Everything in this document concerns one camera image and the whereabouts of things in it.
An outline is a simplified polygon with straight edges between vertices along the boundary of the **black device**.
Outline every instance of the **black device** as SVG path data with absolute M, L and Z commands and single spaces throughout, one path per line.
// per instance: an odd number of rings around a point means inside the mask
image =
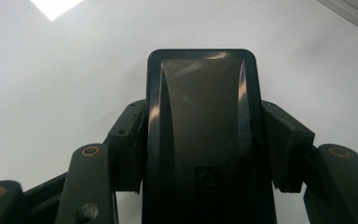
M 245 49 L 160 49 L 146 99 L 127 106 L 67 174 L 22 192 L 0 181 L 0 223 L 118 223 L 116 191 L 139 192 L 145 224 L 276 223 L 271 180 L 300 192 L 311 223 L 358 223 L 358 154 L 262 101 Z

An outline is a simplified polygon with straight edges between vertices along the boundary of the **glossy black edge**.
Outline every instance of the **glossy black edge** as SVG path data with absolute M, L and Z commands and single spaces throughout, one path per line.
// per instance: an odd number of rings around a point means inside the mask
M 261 218 L 259 221 L 262 223 L 276 223 L 267 137 L 254 54 L 247 49 L 157 49 L 153 51 L 147 63 L 146 115 L 148 119 L 151 109 L 158 105 L 157 102 L 150 101 L 150 91 L 155 89 L 151 87 L 152 83 L 160 83 L 161 62 L 181 59 L 243 59 L 251 126 L 255 139 L 256 181 L 259 196 L 256 216 Z

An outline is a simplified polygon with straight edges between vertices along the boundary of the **white table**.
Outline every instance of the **white table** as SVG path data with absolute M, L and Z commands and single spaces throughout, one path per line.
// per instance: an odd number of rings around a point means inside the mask
M 0 0 L 0 180 L 27 190 L 66 172 L 145 98 L 147 57 L 167 48 L 250 50 L 263 99 L 316 146 L 358 152 L 358 27 L 316 0 L 85 0 L 55 21 Z M 308 223 L 302 195 L 274 193 L 279 223 Z M 140 223 L 141 200 L 118 194 L 121 223 Z

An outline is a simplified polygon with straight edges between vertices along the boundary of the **bright light patch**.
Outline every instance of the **bright light patch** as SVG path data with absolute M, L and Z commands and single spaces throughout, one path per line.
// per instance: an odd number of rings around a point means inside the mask
M 83 2 L 83 0 L 30 0 L 50 21 Z

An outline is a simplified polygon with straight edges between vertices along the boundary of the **white surface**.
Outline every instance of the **white surface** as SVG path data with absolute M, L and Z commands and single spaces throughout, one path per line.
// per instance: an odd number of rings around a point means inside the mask
M 358 28 L 316 0 L 85 0 L 50 21 L 28 0 L 0 0 L 0 180 L 27 190 L 102 142 L 145 98 L 154 49 L 248 49 L 262 97 L 358 152 Z M 279 223 L 308 223 L 302 196 L 275 192 Z M 121 223 L 141 196 L 120 193 Z

